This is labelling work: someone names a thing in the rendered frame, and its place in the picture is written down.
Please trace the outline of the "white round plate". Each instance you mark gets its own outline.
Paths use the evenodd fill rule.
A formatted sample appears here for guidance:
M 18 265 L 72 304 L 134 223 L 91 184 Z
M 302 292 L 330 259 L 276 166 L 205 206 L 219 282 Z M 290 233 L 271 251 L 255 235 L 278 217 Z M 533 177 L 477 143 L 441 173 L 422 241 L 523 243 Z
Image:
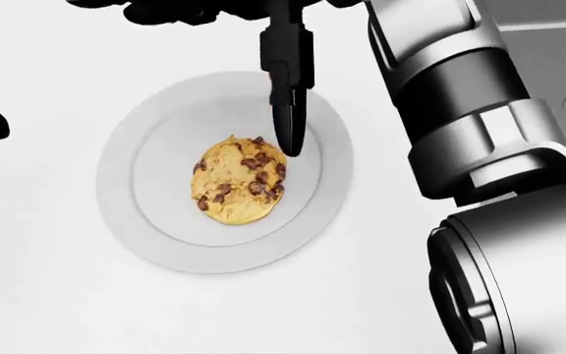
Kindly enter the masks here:
M 291 255 L 319 235 L 346 200 L 353 146 L 322 96 L 308 95 L 302 152 L 290 158 L 285 194 L 267 217 L 219 223 L 191 197 L 193 167 L 229 137 L 276 141 L 269 78 L 222 72 L 186 79 L 145 99 L 114 129 L 100 158 L 96 192 L 115 237 L 138 256 L 188 273 L 234 273 Z

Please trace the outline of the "grey stovetop with burner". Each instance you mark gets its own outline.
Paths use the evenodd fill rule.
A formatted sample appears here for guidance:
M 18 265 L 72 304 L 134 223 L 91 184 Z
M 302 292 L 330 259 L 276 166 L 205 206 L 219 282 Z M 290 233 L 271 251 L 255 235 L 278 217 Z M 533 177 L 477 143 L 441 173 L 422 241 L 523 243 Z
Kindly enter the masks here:
M 476 0 L 499 27 L 534 98 L 545 99 L 566 138 L 566 0 Z

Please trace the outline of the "chocolate chip cookie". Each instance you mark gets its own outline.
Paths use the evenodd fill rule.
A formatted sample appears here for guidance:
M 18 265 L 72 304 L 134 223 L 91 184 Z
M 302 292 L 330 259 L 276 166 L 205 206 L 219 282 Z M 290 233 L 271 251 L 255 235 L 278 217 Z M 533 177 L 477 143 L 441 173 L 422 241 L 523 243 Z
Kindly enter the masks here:
M 206 216 L 245 225 L 270 214 L 280 202 L 287 158 L 264 138 L 235 138 L 215 144 L 195 165 L 191 198 Z

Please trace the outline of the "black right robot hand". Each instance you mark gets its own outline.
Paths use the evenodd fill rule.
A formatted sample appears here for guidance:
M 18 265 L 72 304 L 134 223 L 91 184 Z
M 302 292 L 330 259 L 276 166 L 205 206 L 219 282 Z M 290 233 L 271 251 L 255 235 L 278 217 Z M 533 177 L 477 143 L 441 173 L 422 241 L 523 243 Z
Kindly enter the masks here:
M 269 103 L 277 143 L 291 157 L 302 151 L 307 93 L 314 85 L 313 34 L 304 25 L 303 11 L 322 1 L 349 8 L 363 0 L 65 0 L 88 9 L 123 5 L 126 20 L 139 26 L 202 26 L 222 13 L 246 21 L 268 19 L 259 35 L 260 68 L 271 81 Z

